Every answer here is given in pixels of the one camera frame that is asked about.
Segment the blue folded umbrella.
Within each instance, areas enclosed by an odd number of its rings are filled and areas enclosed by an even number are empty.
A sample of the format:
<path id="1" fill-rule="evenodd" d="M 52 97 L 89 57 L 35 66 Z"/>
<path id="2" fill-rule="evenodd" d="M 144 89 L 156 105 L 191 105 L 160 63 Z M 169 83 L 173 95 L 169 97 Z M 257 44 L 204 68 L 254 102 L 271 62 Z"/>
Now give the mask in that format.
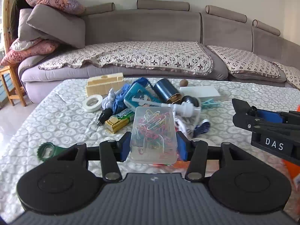
<path id="1" fill-rule="evenodd" d="M 111 109 L 113 115 L 126 109 L 127 106 L 124 103 L 124 98 L 130 87 L 132 87 L 134 83 L 138 83 L 144 88 L 146 88 L 147 86 L 153 88 L 152 84 L 144 77 L 138 78 L 131 84 L 125 83 L 122 88 L 117 91 L 111 88 L 107 97 L 102 100 L 102 109 Z"/>

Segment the green round compact mirror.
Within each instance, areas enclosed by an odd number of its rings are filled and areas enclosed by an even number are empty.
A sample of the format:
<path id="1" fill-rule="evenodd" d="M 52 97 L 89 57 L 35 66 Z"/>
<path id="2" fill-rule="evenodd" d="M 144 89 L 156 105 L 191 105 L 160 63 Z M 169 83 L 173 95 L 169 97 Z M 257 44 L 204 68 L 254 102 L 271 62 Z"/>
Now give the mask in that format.
<path id="1" fill-rule="evenodd" d="M 56 146 L 52 142 L 45 142 L 38 148 L 37 157 L 41 161 L 47 161 L 65 150 L 66 148 Z"/>

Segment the wooden stool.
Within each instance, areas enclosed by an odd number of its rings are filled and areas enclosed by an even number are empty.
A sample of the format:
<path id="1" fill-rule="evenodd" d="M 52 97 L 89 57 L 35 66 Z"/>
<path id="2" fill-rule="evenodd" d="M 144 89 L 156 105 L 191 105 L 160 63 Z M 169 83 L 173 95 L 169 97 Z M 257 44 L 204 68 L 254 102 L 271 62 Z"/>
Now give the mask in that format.
<path id="1" fill-rule="evenodd" d="M 27 106 L 24 99 L 26 93 L 17 76 L 17 64 L 1 68 L 1 83 L 12 106 L 15 106 L 14 100 L 19 100 L 23 107 Z"/>

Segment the patterned seat cover right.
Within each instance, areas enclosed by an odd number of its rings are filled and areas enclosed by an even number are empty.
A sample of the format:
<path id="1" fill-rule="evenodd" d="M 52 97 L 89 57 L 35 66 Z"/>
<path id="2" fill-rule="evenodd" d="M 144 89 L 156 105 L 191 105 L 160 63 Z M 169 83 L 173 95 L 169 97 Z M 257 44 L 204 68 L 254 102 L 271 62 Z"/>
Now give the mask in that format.
<path id="1" fill-rule="evenodd" d="M 285 76 L 286 76 L 286 81 L 288 84 L 293 86 L 294 88 L 297 88 L 300 90 L 300 70 L 292 67 L 292 66 L 285 66 L 284 64 L 281 64 L 279 62 L 273 61 L 273 64 L 276 65 L 278 68 L 280 68 Z"/>

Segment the pink pillow lower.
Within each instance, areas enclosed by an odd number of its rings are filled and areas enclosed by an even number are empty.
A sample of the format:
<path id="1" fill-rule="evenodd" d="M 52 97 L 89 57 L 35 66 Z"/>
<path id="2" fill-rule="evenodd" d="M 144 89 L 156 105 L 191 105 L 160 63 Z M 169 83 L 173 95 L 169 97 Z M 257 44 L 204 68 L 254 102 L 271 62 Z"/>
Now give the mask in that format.
<path id="1" fill-rule="evenodd" d="M 12 66 L 18 64 L 28 57 L 35 56 L 35 55 L 48 55 L 54 52 L 60 43 L 54 40 L 42 40 L 41 42 L 35 44 L 34 46 L 22 50 L 22 51 L 15 51 L 10 50 L 1 60 L 1 66 Z"/>

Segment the leaf patterned table cloth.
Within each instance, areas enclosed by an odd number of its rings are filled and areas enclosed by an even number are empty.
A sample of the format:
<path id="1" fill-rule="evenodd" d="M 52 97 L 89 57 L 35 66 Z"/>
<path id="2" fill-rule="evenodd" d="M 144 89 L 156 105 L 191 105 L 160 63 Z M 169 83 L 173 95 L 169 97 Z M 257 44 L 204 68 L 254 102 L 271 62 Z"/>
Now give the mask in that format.
<path id="1" fill-rule="evenodd" d="M 291 87 L 276 87 L 255 83 L 230 81 L 190 80 L 191 86 L 213 86 L 221 95 L 218 108 L 206 109 L 202 118 L 211 128 L 201 135 L 202 140 L 218 146 L 228 141 L 267 163 L 281 173 L 288 171 L 283 161 L 250 144 L 251 133 L 237 128 L 232 122 L 233 98 L 247 101 L 250 105 L 269 111 L 295 110 L 299 105 L 299 90 Z M 105 127 L 98 127 L 98 113 L 88 113 L 82 108 L 86 99 L 86 80 L 69 79 L 56 86 L 50 94 L 23 119 L 21 113 L 10 112 L 1 117 L 1 123 L 13 121 L 17 127 L 10 142 L 1 144 L 1 217 L 11 222 L 23 212 L 16 193 L 18 180 L 26 172 L 40 164 L 38 147 L 51 142 L 57 146 L 70 147 L 78 142 L 97 146 L 100 142 L 118 140 L 132 129 L 124 127 L 118 133 L 110 133 Z"/>

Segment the brown wooden ball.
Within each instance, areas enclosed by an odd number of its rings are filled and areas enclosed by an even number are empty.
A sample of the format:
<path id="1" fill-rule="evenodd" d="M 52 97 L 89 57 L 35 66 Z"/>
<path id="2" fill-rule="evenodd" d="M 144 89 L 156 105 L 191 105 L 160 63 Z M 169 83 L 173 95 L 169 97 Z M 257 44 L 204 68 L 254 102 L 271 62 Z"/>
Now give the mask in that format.
<path id="1" fill-rule="evenodd" d="M 182 79 L 180 82 L 179 82 L 179 86 L 180 87 L 187 87 L 189 84 L 188 80 L 186 79 Z"/>

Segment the teal clothes peg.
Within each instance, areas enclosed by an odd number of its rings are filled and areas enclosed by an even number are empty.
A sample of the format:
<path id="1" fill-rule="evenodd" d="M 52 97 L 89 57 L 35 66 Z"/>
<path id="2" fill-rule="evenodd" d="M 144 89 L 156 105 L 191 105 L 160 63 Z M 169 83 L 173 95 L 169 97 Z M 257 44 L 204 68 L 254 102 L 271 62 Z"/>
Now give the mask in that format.
<path id="1" fill-rule="evenodd" d="M 220 107 L 220 102 L 215 101 L 214 99 L 209 99 L 201 102 L 201 108 L 202 109 L 213 109 Z"/>

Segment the patterned seat cover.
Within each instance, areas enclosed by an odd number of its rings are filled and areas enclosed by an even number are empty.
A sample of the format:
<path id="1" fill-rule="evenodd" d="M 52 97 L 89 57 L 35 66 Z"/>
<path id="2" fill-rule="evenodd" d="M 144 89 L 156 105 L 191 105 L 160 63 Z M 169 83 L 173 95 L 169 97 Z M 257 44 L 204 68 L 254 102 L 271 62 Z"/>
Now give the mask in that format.
<path id="1" fill-rule="evenodd" d="M 60 53 L 41 63 L 39 69 L 78 69 L 86 62 L 98 68 L 114 65 L 199 76 L 206 76 L 214 69 L 213 59 L 199 43 L 172 41 L 128 41 L 88 45 Z"/>
<path id="2" fill-rule="evenodd" d="M 281 64 L 279 62 L 273 61 L 273 64 L 276 65 L 278 68 L 280 68 L 285 76 L 286 76 L 286 81 L 288 84 L 293 86 L 294 88 L 297 88 L 300 90 L 300 70 L 292 67 L 292 66 L 285 66 L 284 64 Z"/>
<path id="3" fill-rule="evenodd" d="M 208 45 L 207 48 L 222 60 L 230 74 L 259 75 L 266 78 L 279 78 L 280 69 L 247 50 Z"/>

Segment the green doublemint gum pack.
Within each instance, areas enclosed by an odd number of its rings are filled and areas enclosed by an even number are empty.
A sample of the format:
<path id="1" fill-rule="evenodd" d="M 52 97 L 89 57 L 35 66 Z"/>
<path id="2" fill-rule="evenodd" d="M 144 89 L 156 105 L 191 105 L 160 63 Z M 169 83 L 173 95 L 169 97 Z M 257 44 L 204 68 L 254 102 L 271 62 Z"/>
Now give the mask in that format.
<path id="1" fill-rule="evenodd" d="M 115 117 L 119 120 L 128 120 L 129 122 L 132 122 L 134 119 L 135 112 L 133 112 L 131 109 L 126 108 L 123 111 L 117 113 Z"/>

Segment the clear paper clip box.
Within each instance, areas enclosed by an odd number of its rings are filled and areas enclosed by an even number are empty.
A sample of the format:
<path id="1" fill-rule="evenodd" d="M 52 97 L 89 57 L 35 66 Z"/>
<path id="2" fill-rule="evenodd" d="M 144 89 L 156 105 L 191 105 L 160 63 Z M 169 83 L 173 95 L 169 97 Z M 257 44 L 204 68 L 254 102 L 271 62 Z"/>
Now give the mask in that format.
<path id="1" fill-rule="evenodd" d="M 177 139 L 171 108 L 137 107 L 130 148 L 130 159 L 136 164 L 174 164 Z"/>

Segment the patterned seat cover left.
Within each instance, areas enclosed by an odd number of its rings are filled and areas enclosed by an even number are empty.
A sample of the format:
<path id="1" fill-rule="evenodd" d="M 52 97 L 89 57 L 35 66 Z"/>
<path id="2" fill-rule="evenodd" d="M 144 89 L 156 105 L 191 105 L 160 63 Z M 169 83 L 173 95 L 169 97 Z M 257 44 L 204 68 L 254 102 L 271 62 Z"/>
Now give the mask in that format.
<path id="1" fill-rule="evenodd" d="M 78 69 L 86 62 L 98 68 L 114 65 L 199 76 L 206 76 L 214 69 L 213 59 L 199 43 L 172 41 L 128 41 L 88 45 L 60 53 L 41 63 L 39 69 Z"/>

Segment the gold tin box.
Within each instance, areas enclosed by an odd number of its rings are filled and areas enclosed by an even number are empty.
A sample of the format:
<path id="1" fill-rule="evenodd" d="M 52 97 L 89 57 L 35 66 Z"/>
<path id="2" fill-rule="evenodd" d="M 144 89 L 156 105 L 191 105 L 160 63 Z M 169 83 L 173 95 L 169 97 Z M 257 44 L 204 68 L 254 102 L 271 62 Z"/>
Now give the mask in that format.
<path id="1" fill-rule="evenodd" d="M 133 118 L 117 118 L 117 117 L 111 117 L 107 121 L 105 121 L 105 127 L 107 130 L 109 130 L 111 133 L 115 134 L 118 131 L 120 131 L 122 128 L 127 126 L 129 123 L 133 121 Z"/>

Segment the cream wooden desk organizer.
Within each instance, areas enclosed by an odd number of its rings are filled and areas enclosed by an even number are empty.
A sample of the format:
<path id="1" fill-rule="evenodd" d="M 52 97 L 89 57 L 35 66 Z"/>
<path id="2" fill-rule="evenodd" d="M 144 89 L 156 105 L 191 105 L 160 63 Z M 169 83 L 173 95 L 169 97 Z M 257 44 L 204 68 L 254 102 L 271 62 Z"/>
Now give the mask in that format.
<path id="1" fill-rule="evenodd" d="M 107 95 L 110 89 L 118 91 L 124 85 L 123 73 L 108 74 L 88 78 L 86 83 L 86 95 Z"/>

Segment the blue tissue pack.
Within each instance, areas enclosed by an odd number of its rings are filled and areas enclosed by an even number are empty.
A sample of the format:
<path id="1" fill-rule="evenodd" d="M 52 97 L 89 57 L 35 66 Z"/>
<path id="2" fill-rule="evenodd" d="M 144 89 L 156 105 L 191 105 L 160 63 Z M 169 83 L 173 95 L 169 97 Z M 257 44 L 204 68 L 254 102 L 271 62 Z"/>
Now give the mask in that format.
<path id="1" fill-rule="evenodd" d="M 155 97 L 149 90 L 143 87 L 139 83 L 133 83 L 129 88 L 128 92 L 124 96 L 124 104 L 129 108 L 132 112 L 135 112 L 136 108 L 139 106 L 149 106 L 149 104 L 143 104 L 139 102 L 135 102 L 132 99 L 137 98 L 145 101 L 157 102 L 160 103 L 160 99 Z"/>

